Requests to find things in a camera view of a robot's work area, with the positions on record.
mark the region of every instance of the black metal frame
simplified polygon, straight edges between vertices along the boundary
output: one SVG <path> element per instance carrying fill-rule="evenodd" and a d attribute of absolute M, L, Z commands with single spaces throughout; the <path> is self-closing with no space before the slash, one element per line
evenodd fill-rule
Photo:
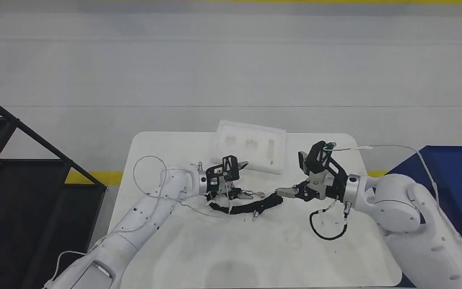
<path fill-rule="evenodd" d="M 50 142 L 47 142 L 46 139 L 42 138 L 39 134 L 33 131 L 30 127 L 20 121 L 16 116 L 13 116 L 10 112 L 8 112 L 4 107 L 0 106 L 0 116 L 2 116 L 6 121 L 6 126 L 3 129 L 0 129 L 0 152 L 4 149 L 5 145 L 9 141 L 10 137 L 13 135 L 14 130 L 16 128 L 22 130 L 26 133 L 29 137 L 34 139 L 36 142 L 41 144 L 44 148 L 52 152 L 55 156 L 60 158 L 67 164 L 70 168 L 81 173 L 85 178 L 91 180 L 95 185 L 104 189 L 105 191 L 108 190 L 108 187 L 98 181 L 94 176 L 90 175 L 86 170 L 84 170 L 80 165 L 77 165 L 73 160 L 68 158 L 65 154 L 63 154 L 60 150 L 54 147 Z"/>

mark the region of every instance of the white table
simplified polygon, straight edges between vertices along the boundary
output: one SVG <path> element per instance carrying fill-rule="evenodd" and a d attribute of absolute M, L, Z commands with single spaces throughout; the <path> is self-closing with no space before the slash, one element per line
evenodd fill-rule
<path fill-rule="evenodd" d="M 202 161 L 208 168 L 213 133 L 142 132 L 131 144 L 110 229 L 142 197 L 132 179 L 134 163 L 144 155 L 156 155 L 167 165 L 188 166 Z M 306 176 L 298 167 L 297 152 L 308 152 L 319 140 L 338 147 L 355 146 L 346 134 L 287 134 L 284 175 L 241 171 L 236 183 L 244 189 L 270 194 Z M 335 152 L 347 173 L 366 173 L 358 152 Z M 155 189 L 162 166 L 154 159 L 140 162 L 137 180 L 145 190 Z M 379 236 L 372 219 L 358 212 L 349 216 L 345 235 L 335 241 L 315 236 L 308 215 L 327 207 L 331 200 L 284 199 L 255 222 L 251 214 L 236 216 L 215 212 L 203 197 L 188 203 L 207 217 L 177 206 L 136 255 L 123 276 L 122 288 L 300 288 L 334 286 L 394 286 L 401 270 Z M 337 204 L 314 223 L 323 234 L 334 236 L 342 229 L 342 205 Z"/>

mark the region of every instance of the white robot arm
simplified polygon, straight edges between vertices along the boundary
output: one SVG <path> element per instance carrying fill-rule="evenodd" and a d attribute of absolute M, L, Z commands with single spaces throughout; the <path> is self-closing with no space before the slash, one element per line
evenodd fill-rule
<path fill-rule="evenodd" d="M 367 197 L 372 188 L 375 193 Z M 403 175 L 350 175 L 344 195 L 344 204 L 349 203 L 377 223 L 396 263 L 417 288 L 462 288 L 461 236 L 427 188 Z"/>
<path fill-rule="evenodd" d="M 417 288 L 462 288 L 462 238 L 431 193 L 408 176 L 348 176 L 331 158 L 334 145 L 319 142 L 309 154 L 299 152 L 300 168 L 308 178 L 276 192 L 306 202 L 338 199 L 344 203 L 345 220 L 352 208 L 375 221 L 393 258 Z M 310 216 L 310 223 L 316 213 Z M 345 223 L 338 236 L 326 238 L 315 233 L 334 240 L 346 230 Z"/>
<path fill-rule="evenodd" d="M 191 191 L 187 191 L 188 175 L 192 180 Z M 204 184 L 205 172 L 200 163 L 197 171 L 167 168 L 162 172 L 159 188 L 142 197 L 94 249 L 76 260 L 54 281 L 45 284 L 45 288 L 119 288 L 130 261 L 160 229 L 178 201 L 205 194 Z"/>

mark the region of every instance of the white cable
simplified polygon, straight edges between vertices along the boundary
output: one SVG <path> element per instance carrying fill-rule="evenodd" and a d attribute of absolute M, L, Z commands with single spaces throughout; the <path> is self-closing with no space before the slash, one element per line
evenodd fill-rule
<path fill-rule="evenodd" d="M 77 251 L 64 251 L 64 252 L 61 252 L 61 253 L 59 254 L 59 256 L 58 256 L 58 260 L 56 261 L 55 274 L 53 274 L 53 277 L 50 278 L 50 280 L 48 280 L 48 281 L 45 283 L 45 285 L 42 287 L 42 289 L 48 288 L 48 286 L 55 280 L 56 275 L 58 274 L 58 270 L 59 270 L 59 261 L 61 260 L 61 256 L 63 256 L 64 254 L 67 254 L 67 253 L 73 253 L 73 254 L 82 255 L 82 256 L 87 255 L 86 253 L 77 252 Z"/>
<path fill-rule="evenodd" d="M 428 178 L 430 179 L 430 183 L 432 184 L 433 190 L 435 191 L 435 198 L 436 198 L 436 204 L 438 206 L 438 210 L 441 210 L 440 193 L 438 191 L 437 184 L 435 180 L 433 179 L 432 174 L 430 173 L 430 170 L 428 169 L 427 164 L 425 163 L 424 158 L 422 157 L 422 154 L 420 153 L 420 151 L 415 150 L 412 147 L 407 147 L 405 145 L 399 145 L 399 144 L 374 144 L 374 145 L 370 145 L 370 147 L 403 147 L 408 150 L 413 150 L 419 156 L 419 159 L 422 162 L 422 165 L 424 166 L 425 172 L 427 172 Z"/>

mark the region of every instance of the wire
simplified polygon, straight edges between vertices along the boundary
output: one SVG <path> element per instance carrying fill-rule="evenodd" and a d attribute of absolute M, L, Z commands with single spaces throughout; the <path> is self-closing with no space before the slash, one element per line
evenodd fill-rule
<path fill-rule="evenodd" d="M 82 256 L 87 255 L 86 253 L 77 252 L 77 251 L 64 251 L 64 252 L 61 252 L 61 253 L 59 254 L 59 256 L 58 256 L 58 260 L 56 261 L 55 274 L 53 274 L 53 277 L 50 278 L 50 280 L 48 280 L 48 281 L 45 283 L 45 285 L 42 287 L 42 289 L 48 288 L 48 286 L 55 280 L 56 275 L 58 274 L 58 270 L 59 270 L 59 261 L 61 261 L 61 256 L 63 256 L 64 254 L 67 254 L 67 253 L 73 253 L 73 254 L 82 255 Z"/>
<path fill-rule="evenodd" d="M 138 163 L 139 163 L 140 161 L 142 161 L 143 159 L 145 159 L 145 158 L 155 158 L 156 160 L 160 161 L 160 162 L 163 164 L 163 166 L 164 166 L 164 169 L 165 169 L 165 176 L 164 176 L 164 181 L 162 182 L 162 186 L 161 186 L 161 188 L 160 188 L 159 196 L 153 196 L 153 195 L 151 195 L 151 194 L 149 194 L 149 193 L 146 193 L 146 192 L 140 187 L 140 185 L 138 184 L 138 181 L 136 180 L 136 174 L 135 174 L 136 167 L 137 167 Z M 205 216 L 209 216 L 209 217 L 219 217 L 219 216 L 208 215 L 208 214 L 206 214 L 206 213 L 204 213 L 204 212 L 198 211 L 197 209 L 193 208 L 193 207 L 190 206 L 189 204 L 184 204 L 184 203 L 183 203 L 183 202 L 186 201 L 187 199 L 194 198 L 194 197 L 199 197 L 199 196 L 189 196 L 189 197 L 186 197 L 184 200 L 173 199 L 173 198 L 169 198 L 169 197 L 162 197 L 161 193 L 162 193 L 162 189 L 164 188 L 165 181 L 166 181 L 166 179 L 167 179 L 167 171 L 188 171 L 188 170 L 186 170 L 186 169 L 184 169 L 184 168 L 167 168 L 167 166 L 165 165 L 164 161 L 163 161 L 161 158 L 159 158 L 159 157 L 157 157 L 157 156 L 155 156 L 155 155 L 145 155 L 144 157 L 139 158 L 139 159 L 137 160 L 137 162 L 135 163 L 135 165 L 133 166 L 132 176 L 133 176 L 134 183 L 135 183 L 136 187 L 138 188 L 138 190 L 139 190 L 141 193 L 143 193 L 143 194 L 145 194 L 146 196 L 148 196 L 148 197 L 155 198 L 155 199 L 169 199 L 169 200 L 172 200 L 172 201 L 175 201 L 175 202 L 179 203 L 179 204 L 182 205 L 183 207 L 188 207 L 188 208 L 190 208 L 191 210 L 193 210 L 194 212 L 197 212 L 197 213 L 199 213 L 199 214 L 201 214 L 201 215 L 205 215 Z M 154 211 L 152 211 L 151 217 L 152 217 L 152 215 L 154 214 L 154 212 L 155 212 L 155 210 L 156 210 L 156 208 L 157 208 L 157 205 L 158 205 L 159 203 L 160 203 L 160 202 L 158 202 L 158 203 L 156 204 L 156 207 L 154 208 Z"/>
<path fill-rule="evenodd" d="M 343 230 L 338 235 L 336 235 L 334 237 L 325 237 L 325 236 L 322 236 L 320 233 L 318 233 L 318 231 L 315 229 L 315 226 L 313 224 L 313 216 L 317 215 L 317 214 L 321 215 L 321 213 L 329 211 L 332 207 L 335 206 L 338 199 L 339 198 L 337 197 L 337 199 L 335 199 L 327 208 L 312 212 L 310 214 L 310 217 L 308 218 L 309 221 L 310 221 L 311 230 L 313 230 L 313 232 L 317 235 L 317 237 L 319 237 L 319 238 L 321 238 L 323 240 L 326 240 L 326 241 L 336 240 L 336 239 L 342 237 L 345 234 L 345 232 L 347 231 L 347 227 L 348 227 L 348 224 L 347 224 L 348 214 L 344 215 L 345 224 L 344 224 Z"/>

